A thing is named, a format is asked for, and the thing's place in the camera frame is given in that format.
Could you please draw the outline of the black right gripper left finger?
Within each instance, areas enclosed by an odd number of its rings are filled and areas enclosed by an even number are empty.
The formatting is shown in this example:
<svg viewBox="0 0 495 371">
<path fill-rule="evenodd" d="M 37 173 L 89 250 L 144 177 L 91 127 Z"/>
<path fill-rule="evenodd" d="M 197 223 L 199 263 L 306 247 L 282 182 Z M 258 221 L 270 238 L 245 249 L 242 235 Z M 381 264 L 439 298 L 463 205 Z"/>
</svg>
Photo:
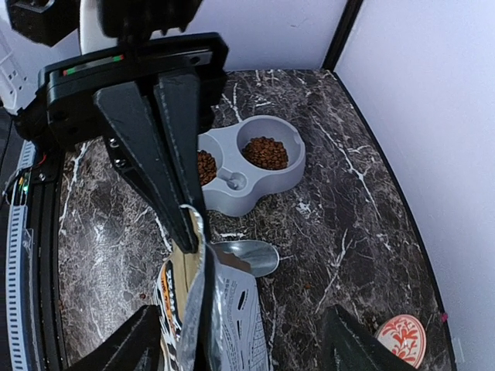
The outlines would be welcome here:
<svg viewBox="0 0 495 371">
<path fill-rule="evenodd" d="M 72 371 L 157 370 L 161 354 L 159 307 L 143 305 Z"/>
</svg>

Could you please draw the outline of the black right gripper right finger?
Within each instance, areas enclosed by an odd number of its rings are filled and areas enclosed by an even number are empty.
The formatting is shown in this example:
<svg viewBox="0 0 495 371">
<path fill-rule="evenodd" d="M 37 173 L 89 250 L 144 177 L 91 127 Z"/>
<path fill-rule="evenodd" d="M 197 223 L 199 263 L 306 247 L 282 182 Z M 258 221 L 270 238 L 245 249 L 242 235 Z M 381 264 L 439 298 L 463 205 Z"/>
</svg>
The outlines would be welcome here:
<svg viewBox="0 0 495 371">
<path fill-rule="evenodd" d="M 414 367 L 393 355 L 344 307 L 328 307 L 323 319 L 321 370 L 404 371 Z"/>
</svg>

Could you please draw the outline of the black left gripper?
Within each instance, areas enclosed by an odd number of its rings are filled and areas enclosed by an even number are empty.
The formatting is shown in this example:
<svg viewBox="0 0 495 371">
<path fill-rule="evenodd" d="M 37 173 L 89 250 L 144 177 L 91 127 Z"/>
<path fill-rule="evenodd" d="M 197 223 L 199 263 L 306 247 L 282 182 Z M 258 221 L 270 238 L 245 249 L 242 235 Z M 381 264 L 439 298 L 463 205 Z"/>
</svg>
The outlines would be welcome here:
<svg viewBox="0 0 495 371">
<path fill-rule="evenodd" d="M 45 66 L 33 101 L 15 116 L 15 128 L 38 147 L 70 147 L 111 132 L 174 242 L 183 253 L 196 253 L 197 237 L 181 206 L 201 215 L 206 210 L 198 134 L 213 124 L 228 53 L 222 37 L 208 32 Z M 161 120 L 171 158 L 156 124 Z"/>
</svg>

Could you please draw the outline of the brown pet food bag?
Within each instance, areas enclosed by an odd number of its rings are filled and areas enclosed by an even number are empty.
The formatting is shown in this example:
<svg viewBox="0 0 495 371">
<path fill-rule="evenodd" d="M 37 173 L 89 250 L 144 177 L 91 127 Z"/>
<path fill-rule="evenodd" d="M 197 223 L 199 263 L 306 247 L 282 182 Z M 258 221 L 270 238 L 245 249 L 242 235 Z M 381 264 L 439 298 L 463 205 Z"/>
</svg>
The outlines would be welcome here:
<svg viewBox="0 0 495 371">
<path fill-rule="evenodd" d="M 160 370 L 268 370 L 257 282 L 248 263 L 207 243 L 202 216 L 186 204 L 198 250 L 164 260 L 152 302 L 159 308 Z"/>
</svg>

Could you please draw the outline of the translucent double pet bowl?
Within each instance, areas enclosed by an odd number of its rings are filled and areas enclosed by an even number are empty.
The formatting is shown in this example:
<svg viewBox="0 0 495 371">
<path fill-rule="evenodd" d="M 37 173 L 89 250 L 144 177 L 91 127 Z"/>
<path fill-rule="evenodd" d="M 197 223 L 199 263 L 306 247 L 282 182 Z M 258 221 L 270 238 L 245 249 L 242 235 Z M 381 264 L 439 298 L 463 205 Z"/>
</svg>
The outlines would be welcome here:
<svg viewBox="0 0 495 371">
<path fill-rule="evenodd" d="M 270 170 L 250 163 L 242 151 L 254 138 L 272 138 L 283 144 L 286 168 Z M 226 216 L 249 213 L 266 195 L 288 191 L 303 177 L 306 146 L 298 130 L 287 121 L 258 115 L 198 137 L 198 149 L 213 156 L 217 176 L 202 187 L 206 209 Z"/>
</svg>

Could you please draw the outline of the silver metal scoop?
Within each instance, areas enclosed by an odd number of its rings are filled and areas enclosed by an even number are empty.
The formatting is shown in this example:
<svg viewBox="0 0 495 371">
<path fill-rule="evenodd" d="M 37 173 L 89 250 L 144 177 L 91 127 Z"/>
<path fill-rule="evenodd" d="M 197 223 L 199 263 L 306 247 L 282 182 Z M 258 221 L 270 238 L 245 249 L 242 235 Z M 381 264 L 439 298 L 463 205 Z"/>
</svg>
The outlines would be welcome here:
<svg viewBox="0 0 495 371">
<path fill-rule="evenodd" d="M 224 241 L 214 243 L 212 247 L 223 265 L 250 273 L 256 278 L 275 272 L 280 261 L 276 248 L 265 241 Z"/>
</svg>

